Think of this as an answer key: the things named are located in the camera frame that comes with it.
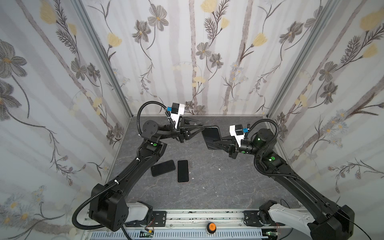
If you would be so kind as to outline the black phone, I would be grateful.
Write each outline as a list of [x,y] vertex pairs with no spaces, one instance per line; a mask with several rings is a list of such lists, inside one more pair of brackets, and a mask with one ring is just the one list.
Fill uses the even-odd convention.
[[160,175],[164,175],[166,173],[172,172],[176,170],[176,165],[173,160],[168,160],[151,167],[151,174],[153,177],[158,177]]
[[221,148],[215,144],[222,140],[220,129],[218,126],[208,126],[202,131],[202,135],[206,146],[209,150],[220,150]]

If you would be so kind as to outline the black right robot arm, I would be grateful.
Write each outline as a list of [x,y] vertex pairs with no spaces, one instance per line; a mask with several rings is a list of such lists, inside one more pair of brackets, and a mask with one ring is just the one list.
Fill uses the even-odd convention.
[[253,138],[240,125],[231,126],[223,138],[218,127],[203,130],[208,149],[223,150],[233,159],[238,154],[254,156],[256,170],[288,190],[307,210],[301,213],[284,208],[275,201],[260,206],[262,224],[277,222],[300,231],[313,240],[348,240],[354,233],[355,213],[347,205],[339,206],[303,180],[290,165],[273,151],[276,140],[270,129],[260,129]]

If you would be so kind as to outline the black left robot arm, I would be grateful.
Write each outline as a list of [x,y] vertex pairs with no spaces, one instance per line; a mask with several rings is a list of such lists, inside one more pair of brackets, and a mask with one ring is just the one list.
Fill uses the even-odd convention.
[[130,210],[125,197],[144,173],[164,155],[167,144],[161,142],[162,139],[189,140],[205,128],[192,119],[183,120],[178,130],[171,128],[171,125],[161,126],[153,120],[146,121],[140,133],[143,142],[134,160],[113,180],[105,185],[97,184],[92,189],[89,218],[98,224],[90,229],[107,228],[115,232],[126,222]]

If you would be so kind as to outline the phone with pink case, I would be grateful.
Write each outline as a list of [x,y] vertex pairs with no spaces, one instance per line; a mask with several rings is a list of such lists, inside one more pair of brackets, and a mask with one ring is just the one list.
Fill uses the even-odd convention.
[[178,183],[187,183],[189,182],[189,161],[180,160],[177,163],[177,182]]

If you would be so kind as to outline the black phone lying flat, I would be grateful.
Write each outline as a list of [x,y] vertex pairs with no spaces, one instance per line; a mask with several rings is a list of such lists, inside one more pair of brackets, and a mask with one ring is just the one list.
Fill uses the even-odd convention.
[[176,165],[173,160],[168,160],[151,167],[151,174],[153,177],[158,177],[160,175],[164,175],[166,173],[172,172],[176,170]]

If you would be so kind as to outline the orange emergency stop button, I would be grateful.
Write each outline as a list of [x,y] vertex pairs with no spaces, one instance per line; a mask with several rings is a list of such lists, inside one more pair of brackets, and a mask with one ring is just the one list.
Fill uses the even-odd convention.
[[206,230],[207,230],[208,234],[212,235],[217,231],[217,226],[215,223],[210,222],[207,224]]

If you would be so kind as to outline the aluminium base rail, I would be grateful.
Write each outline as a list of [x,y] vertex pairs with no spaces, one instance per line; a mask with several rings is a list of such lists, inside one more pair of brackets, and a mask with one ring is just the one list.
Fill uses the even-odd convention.
[[155,210],[148,224],[130,222],[116,232],[86,231],[84,240],[287,240],[281,223],[259,226],[256,209]]

